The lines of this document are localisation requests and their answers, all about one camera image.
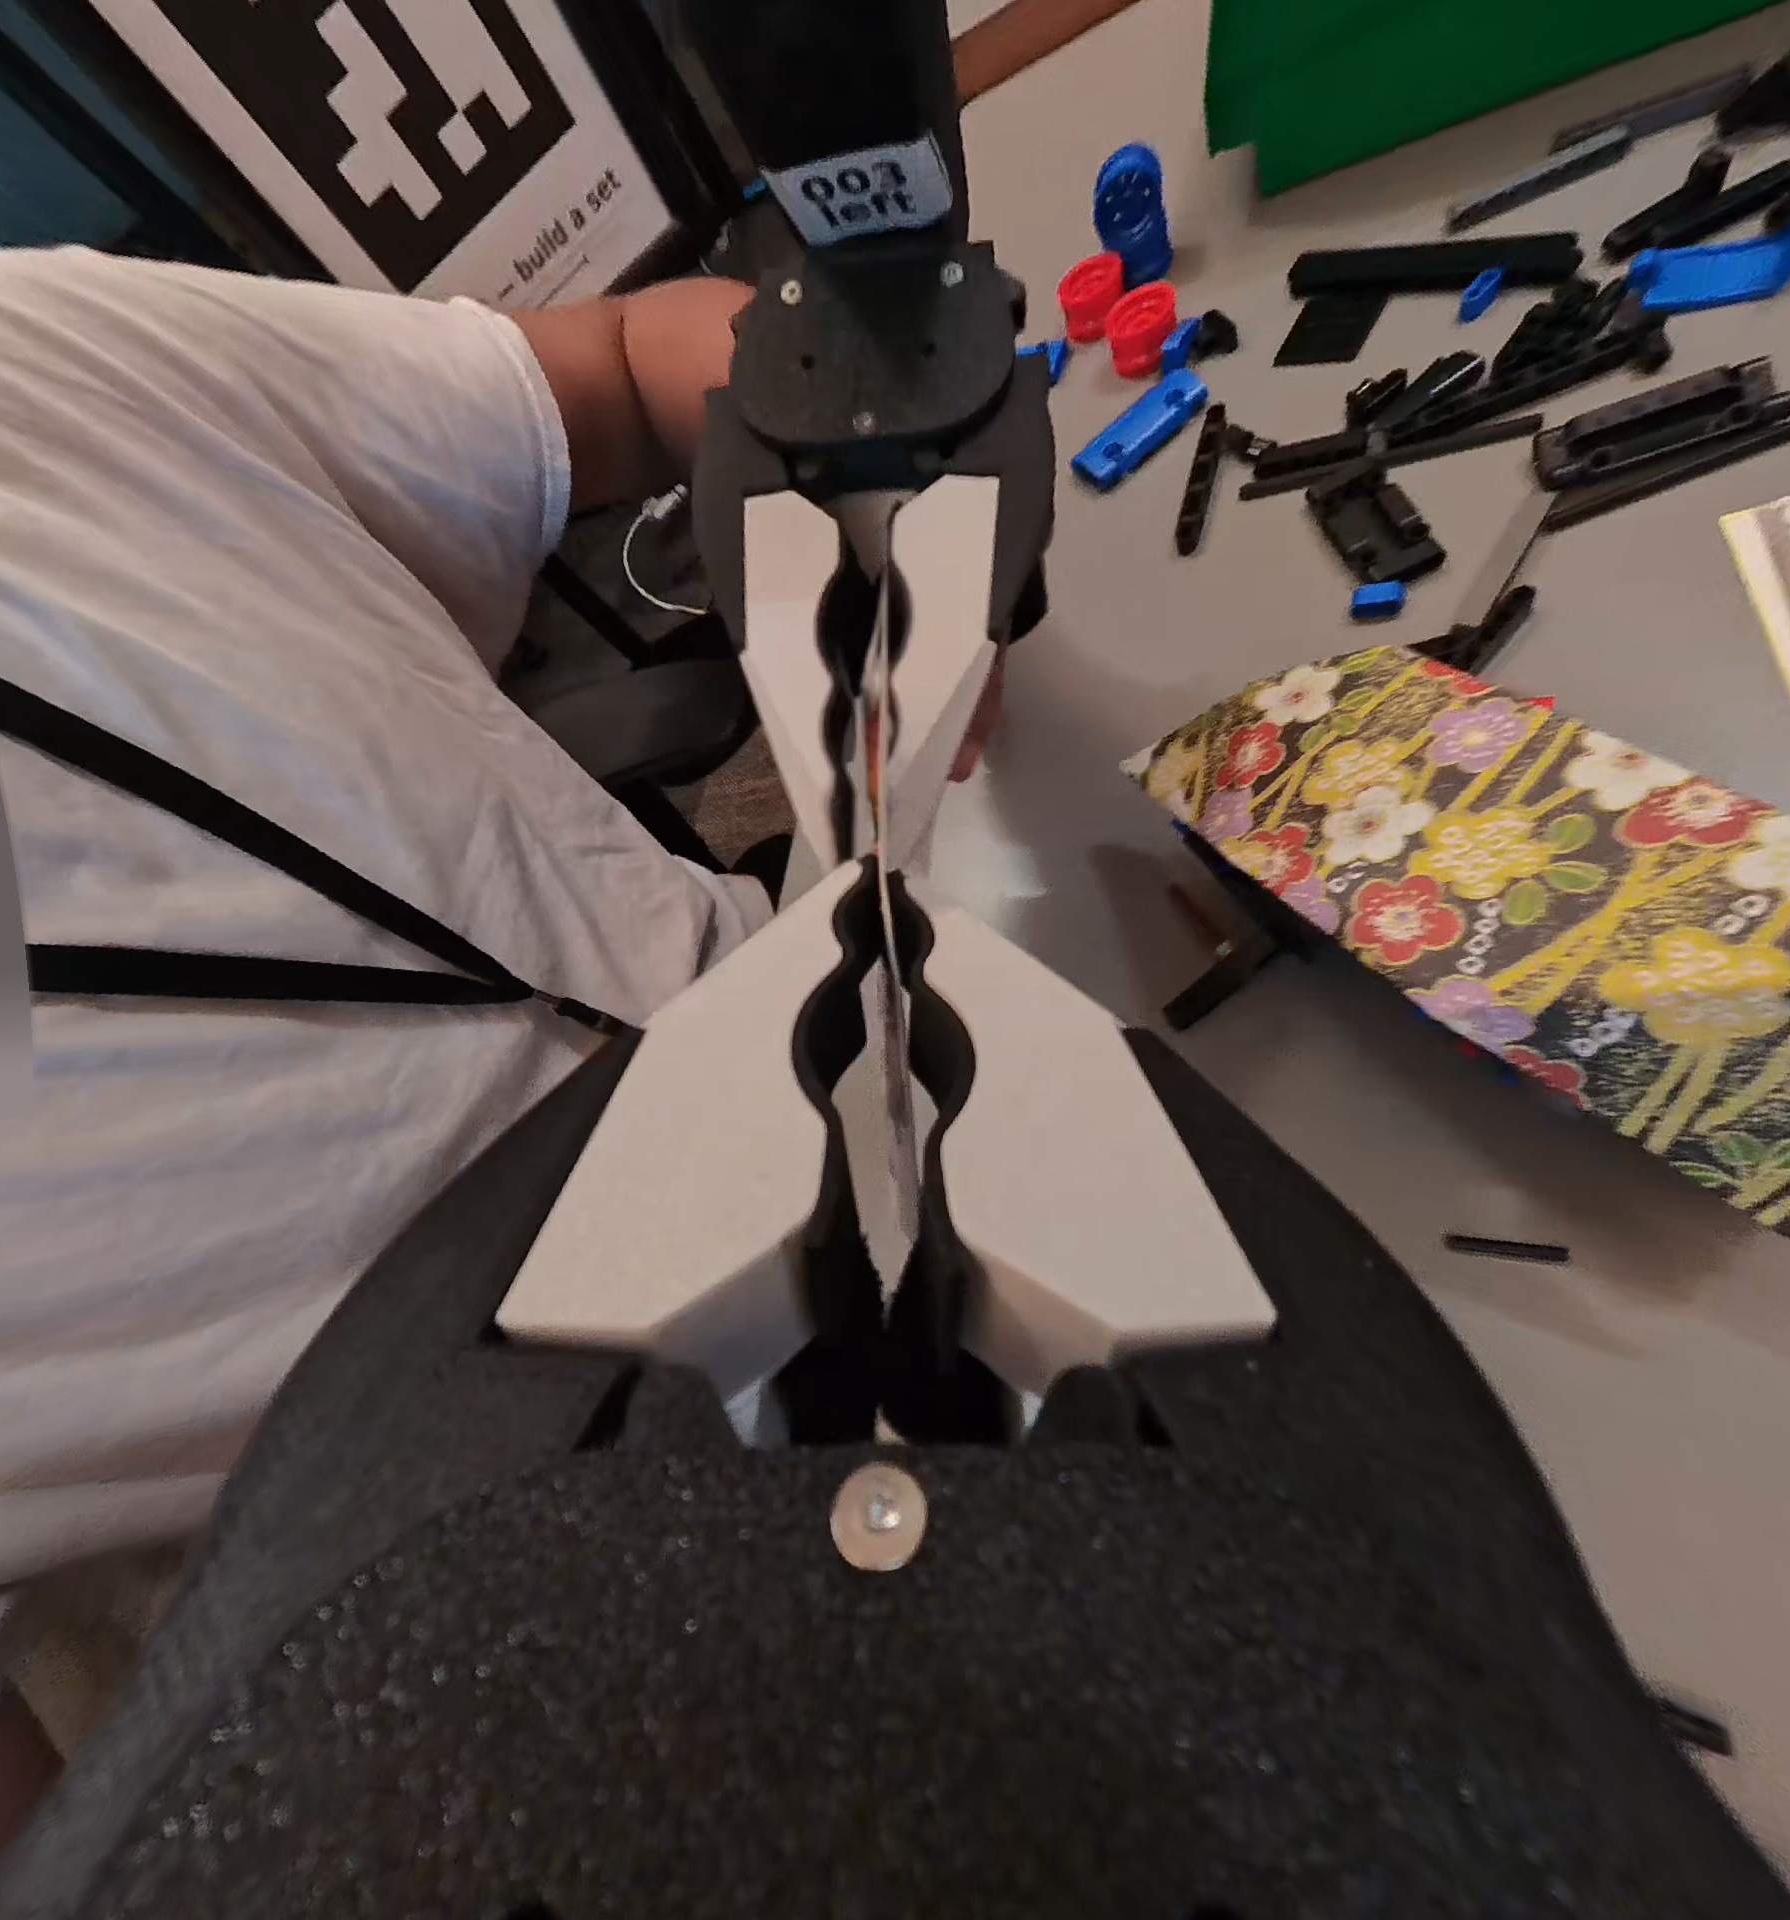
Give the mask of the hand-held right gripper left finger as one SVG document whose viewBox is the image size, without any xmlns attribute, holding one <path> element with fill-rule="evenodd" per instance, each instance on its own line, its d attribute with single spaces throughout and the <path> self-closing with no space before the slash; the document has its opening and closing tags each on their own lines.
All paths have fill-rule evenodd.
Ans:
<svg viewBox="0 0 1790 1920">
<path fill-rule="evenodd" d="M 641 1032 L 498 1309 L 536 1346 L 768 1386 L 798 1444 L 873 1436 L 883 1286 L 834 1090 L 869 1048 L 874 861 L 784 908 Z"/>
</svg>

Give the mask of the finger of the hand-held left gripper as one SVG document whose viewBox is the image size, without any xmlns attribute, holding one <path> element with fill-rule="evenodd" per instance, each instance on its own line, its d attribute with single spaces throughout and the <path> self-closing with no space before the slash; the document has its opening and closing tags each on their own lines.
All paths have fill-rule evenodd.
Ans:
<svg viewBox="0 0 1790 1920">
<path fill-rule="evenodd" d="M 883 835 L 883 583 L 798 493 L 745 502 L 741 669 L 793 814 L 782 903 Z"/>
<path fill-rule="evenodd" d="M 988 630 L 996 477 L 942 477 L 889 521 L 889 559 L 908 606 L 890 669 L 893 737 L 883 764 L 883 861 L 926 855 L 931 820 L 993 670 Z"/>
</svg>

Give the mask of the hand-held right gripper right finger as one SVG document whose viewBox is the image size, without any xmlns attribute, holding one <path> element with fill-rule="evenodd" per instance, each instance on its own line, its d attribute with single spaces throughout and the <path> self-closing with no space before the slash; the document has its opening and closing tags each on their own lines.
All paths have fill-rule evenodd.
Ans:
<svg viewBox="0 0 1790 1920">
<path fill-rule="evenodd" d="M 1275 1330 L 1265 1285 L 1127 1028 L 960 908 L 886 893 L 908 995 L 913 1241 L 886 1422 L 1003 1442 L 1075 1369 Z"/>
</svg>

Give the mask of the colourful sticker sheet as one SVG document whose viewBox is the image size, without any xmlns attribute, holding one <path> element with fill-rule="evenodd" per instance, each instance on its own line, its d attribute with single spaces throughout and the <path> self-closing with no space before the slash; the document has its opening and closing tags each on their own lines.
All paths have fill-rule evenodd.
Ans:
<svg viewBox="0 0 1790 1920">
<path fill-rule="evenodd" d="M 908 1266 L 919 1231 L 921 1170 L 916 1133 L 913 1077 L 909 1068 L 908 985 L 901 973 L 899 941 L 893 926 L 893 900 L 886 858 L 886 746 L 893 721 L 893 521 L 912 495 L 884 493 L 877 516 L 863 527 L 874 536 L 869 557 L 877 560 L 867 640 L 860 670 L 857 758 L 860 758 L 860 829 L 857 846 L 874 863 L 874 893 L 881 941 L 878 969 L 878 1057 L 884 1118 L 884 1167 L 890 1187 L 893 1231 L 897 1236 L 897 1270 Z"/>
</svg>

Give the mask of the black lego vehicle chassis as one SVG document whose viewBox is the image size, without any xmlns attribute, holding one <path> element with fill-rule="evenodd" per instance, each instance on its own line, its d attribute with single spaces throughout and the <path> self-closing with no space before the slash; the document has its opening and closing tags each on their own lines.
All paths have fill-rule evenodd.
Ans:
<svg viewBox="0 0 1790 1920">
<path fill-rule="evenodd" d="M 1181 822 L 1171 822 L 1171 829 L 1208 878 L 1207 900 L 1181 882 L 1168 882 L 1168 900 L 1213 943 L 1205 969 L 1160 1009 L 1167 1026 L 1186 1034 L 1275 959 L 1291 954 L 1310 960 L 1331 945 L 1331 935 L 1276 896 L 1265 882 L 1246 875 L 1195 829 Z"/>
</svg>

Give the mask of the person's left forearm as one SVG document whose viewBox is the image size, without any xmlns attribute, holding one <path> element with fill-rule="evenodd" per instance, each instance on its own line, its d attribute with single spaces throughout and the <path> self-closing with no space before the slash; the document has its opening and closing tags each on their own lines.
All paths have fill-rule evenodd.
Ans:
<svg viewBox="0 0 1790 1920">
<path fill-rule="evenodd" d="M 645 420 L 627 318 L 629 301 L 616 296 L 514 316 L 563 425 L 575 511 L 615 507 L 641 487 Z"/>
</svg>

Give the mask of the blue lego beam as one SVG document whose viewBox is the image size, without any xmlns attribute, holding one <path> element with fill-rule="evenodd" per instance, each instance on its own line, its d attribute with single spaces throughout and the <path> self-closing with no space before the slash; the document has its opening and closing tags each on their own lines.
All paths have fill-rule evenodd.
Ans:
<svg viewBox="0 0 1790 1920">
<path fill-rule="evenodd" d="M 1195 371 L 1171 371 L 1130 401 L 1069 458 L 1079 482 L 1110 493 L 1167 448 L 1208 406 Z"/>
</svg>

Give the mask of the short black lego beam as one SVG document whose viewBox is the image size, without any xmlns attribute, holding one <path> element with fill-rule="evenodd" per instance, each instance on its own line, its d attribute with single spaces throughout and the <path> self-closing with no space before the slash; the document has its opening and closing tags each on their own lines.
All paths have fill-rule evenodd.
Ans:
<svg viewBox="0 0 1790 1920">
<path fill-rule="evenodd" d="M 1174 524 L 1174 551 L 1183 559 L 1194 557 L 1205 540 L 1219 491 L 1219 471 L 1225 452 L 1227 409 L 1219 401 L 1210 401 L 1199 417 L 1191 462 Z"/>
</svg>

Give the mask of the blue lego wheel hub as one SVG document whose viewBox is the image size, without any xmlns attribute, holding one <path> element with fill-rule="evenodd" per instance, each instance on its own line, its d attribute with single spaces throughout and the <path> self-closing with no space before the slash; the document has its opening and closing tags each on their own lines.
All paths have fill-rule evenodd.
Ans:
<svg viewBox="0 0 1790 1920">
<path fill-rule="evenodd" d="M 1092 186 L 1092 222 L 1099 250 L 1122 263 L 1124 290 L 1168 276 L 1174 240 L 1153 146 L 1125 143 L 1102 157 Z"/>
</svg>

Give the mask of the pile of black lego pieces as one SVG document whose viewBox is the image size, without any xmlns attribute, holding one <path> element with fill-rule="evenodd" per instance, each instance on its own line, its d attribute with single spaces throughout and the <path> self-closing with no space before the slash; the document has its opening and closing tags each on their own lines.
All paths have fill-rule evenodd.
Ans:
<svg viewBox="0 0 1790 1920">
<path fill-rule="evenodd" d="M 1489 218 L 1599 174 L 1627 157 L 1639 135 L 1702 112 L 1714 113 L 1714 140 L 1695 153 L 1671 193 L 1608 228 L 1603 279 L 1580 275 L 1584 256 L 1570 233 L 1467 234 Z M 1434 572 L 1446 554 L 1396 485 L 1396 473 L 1525 444 L 1532 495 L 1464 610 L 1443 636 L 1416 648 L 1443 669 L 1485 669 L 1532 610 L 1534 589 L 1519 583 L 1519 572 L 1537 540 L 1790 446 L 1790 388 L 1770 356 L 1637 388 L 1555 425 L 1541 414 L 1542 401 L 1615 371 L 1659 371 L 1672 353 L 1669 321 L 1727 310 L 1643 313 L 1627 290 L 1627 272 L 1650 247 L 1758 234 L 1772 202 L 1790 184 L 1790 159 L 1747 179 L 1727 175 L 1738 145 L 1772 131 L 1790 131 L 1790 52 L 1760 69 L 1727 73 L 1717 86 L 1650 98 L 1627 119 L 1585 124 L 1574 145 L 1557 146 L 1541 167 L 1455 204 L 1443 242 L 1301 256 L 1288 288 L 1305 303 L 1284 362 L 1305 348 L 1331 356 L 1339 347 L 1326 329 L 1334 324 L 1347 324 L 1340 348 L 1357 353 L 1366 324 L 1394 296 L 1458 292 L 1459 313 L 1477 320 L 1504 292 L 1545 295 L 1490 359 L 1462 348 L 1415 376 L 1394 370 L 1365 379 L 1344 398 L 1344 425 L 1331 436 L 1264 441 L 1227 426 L 1227 452 L 1250 465 L 1239 496 L 1298 493 L 1357 585 L 1411 583 Z"/>
</svg>

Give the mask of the blue lego panel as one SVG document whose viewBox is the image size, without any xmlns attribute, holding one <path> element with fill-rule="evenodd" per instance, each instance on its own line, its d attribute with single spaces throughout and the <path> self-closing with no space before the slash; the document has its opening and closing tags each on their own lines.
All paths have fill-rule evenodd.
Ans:
<svg viewBox="0 0 1790 1920">
<path fill-rule="evenodd" d="M 1764 301 L 1790 286 L 1790 184 L 1754 237 L 1639 252 L 1627 290 L 1650 316 L 1686 316 Z"/>
</svg>

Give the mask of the black chair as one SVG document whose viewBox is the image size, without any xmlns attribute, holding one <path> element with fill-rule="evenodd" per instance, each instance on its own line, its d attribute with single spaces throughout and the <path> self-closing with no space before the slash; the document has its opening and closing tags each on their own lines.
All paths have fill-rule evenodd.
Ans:
<svg viewBox="0 0 1790 1920">
<path fill-rule="evenodd" d="M 571 518 L 501 691 L 672 853 L 779 901 L 793 820 L 683 487 Z"/>
</svg>

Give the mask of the black chest harness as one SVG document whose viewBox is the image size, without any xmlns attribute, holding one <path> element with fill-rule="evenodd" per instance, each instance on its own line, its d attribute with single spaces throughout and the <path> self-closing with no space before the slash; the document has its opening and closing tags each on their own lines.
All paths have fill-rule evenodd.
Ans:
<svg viewBox="0 0 1790 1920">
<path fill-rule="evenodd" d="M 437 960 L 437 969 L 250 957 L 116 945 L 28 943 L 34 999 L 163 999 L 218 1005 L 416 1006 L 479 1011 L 543 1005 L 615 1037 L 629 1023 L 539 989 L 425 909 L 315 850 L 258 810 L 149 749 L 0 677 L 0 735 L 146 805 L 304 886 L 354 920 Z"/>
</svg>

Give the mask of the floral patterned paper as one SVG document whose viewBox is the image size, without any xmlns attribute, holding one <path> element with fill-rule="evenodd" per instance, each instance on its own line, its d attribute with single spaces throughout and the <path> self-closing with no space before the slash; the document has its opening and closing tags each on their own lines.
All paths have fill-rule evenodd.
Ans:
<svg viewBox="0 0 1790 1920">
<path fill-rule="evenodd" d="M 1407 645 L 1124 775 L 1424 1021 L 1790 1239 L 1790 814 Z"/>
</svg>

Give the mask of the green plastic bin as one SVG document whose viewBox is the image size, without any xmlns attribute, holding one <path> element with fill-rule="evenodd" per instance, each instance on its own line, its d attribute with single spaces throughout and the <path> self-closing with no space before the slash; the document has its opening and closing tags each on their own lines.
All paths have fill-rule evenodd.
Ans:
<svg viewBox="0 0 1790 1920">
<path fill-rule="evenodd" d="M 1207 150 L 1264 195 L 1705 35 L 1762 2 L 1213 2 Z"/>
</svg>

